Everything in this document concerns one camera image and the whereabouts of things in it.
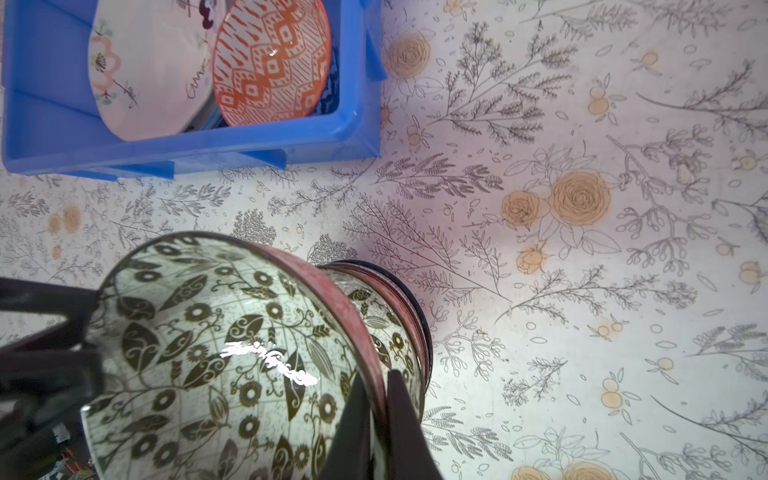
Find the cream floral plate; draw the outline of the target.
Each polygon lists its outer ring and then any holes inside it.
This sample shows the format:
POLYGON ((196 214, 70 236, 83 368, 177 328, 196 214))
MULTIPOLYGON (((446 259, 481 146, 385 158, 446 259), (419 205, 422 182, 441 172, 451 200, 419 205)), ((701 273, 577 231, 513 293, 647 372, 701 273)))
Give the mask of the cream floral plate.
POLYGON ((123 141, 181 133, 186 88, 213 91, 224 1, 101 1, 88 75, 101 119, 123 141))

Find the blue patterned bowl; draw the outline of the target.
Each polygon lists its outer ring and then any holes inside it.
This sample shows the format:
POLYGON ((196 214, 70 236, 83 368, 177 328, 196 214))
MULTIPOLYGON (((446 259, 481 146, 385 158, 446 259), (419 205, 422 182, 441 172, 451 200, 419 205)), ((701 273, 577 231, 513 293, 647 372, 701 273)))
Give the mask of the blue patterned bowl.
POLYGON ((360 380, 384 376, 351 299, 298 257, 213 233, 154 239, 104 280, 82 413, 103 479, 311 479, 360 380))

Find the pink floral bowl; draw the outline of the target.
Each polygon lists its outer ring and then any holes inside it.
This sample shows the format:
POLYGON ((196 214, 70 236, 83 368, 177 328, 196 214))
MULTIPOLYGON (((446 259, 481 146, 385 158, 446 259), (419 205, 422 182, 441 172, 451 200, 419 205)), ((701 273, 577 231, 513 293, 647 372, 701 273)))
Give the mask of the pink floral bowl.
POLYGON ((397 370, 403 375, 416 415, 421 418, 427 390, 426 355, 423 337, 407 300, 386 279, 380 283, 364 272, 332 263, 320 270, 355 306, 376 349, 382 372, 397 370))

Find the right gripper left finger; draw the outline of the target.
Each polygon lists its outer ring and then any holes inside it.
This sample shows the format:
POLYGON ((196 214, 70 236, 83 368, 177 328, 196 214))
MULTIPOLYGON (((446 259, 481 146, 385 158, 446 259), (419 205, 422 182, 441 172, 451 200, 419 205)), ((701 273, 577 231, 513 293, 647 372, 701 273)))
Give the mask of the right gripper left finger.
POLYGON ((102 394, 102 356, 86 343, 98 292, 1 280, 1 311, 58 316, 42 332, 1 348, 1 400, 14 404, 1 419, 1 454, 16 455, 102 394))

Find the white watermelon plate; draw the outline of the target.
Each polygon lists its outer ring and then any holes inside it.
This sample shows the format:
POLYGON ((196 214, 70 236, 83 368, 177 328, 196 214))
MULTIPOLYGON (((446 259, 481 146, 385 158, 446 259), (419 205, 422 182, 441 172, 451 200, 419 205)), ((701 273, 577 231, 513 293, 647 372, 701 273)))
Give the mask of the white watermelon plate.
POLYGON ((218 128, 225 124, 213 91, 186 88, 186 98, 181 105, 181 133, 218 128))

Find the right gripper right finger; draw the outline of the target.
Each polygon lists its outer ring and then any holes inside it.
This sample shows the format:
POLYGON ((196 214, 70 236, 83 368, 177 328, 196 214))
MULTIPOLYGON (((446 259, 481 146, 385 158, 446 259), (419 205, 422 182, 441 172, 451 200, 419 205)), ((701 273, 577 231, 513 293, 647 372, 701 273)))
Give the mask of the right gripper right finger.
POLYGON ((332 441, 322 479, 440 479, 408 397, 402 374, 388 372, 384 426, 372 426, 371 406, 364 382, 355 378, 339 427, 332 441), (384 452, 373 454, 372 435, 381 435, 384 452))

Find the orange patterned upturned bowl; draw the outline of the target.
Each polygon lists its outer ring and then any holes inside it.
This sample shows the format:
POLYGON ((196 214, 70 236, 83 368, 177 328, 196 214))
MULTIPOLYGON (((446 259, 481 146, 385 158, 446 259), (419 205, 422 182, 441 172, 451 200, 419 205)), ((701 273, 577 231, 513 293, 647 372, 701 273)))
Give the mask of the orange patterned upturned bowl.
POLYGON ((324 4, 239 0, 217 34, 213 84, 227 125, 308 116, 325 88, 331 28, 324 4))

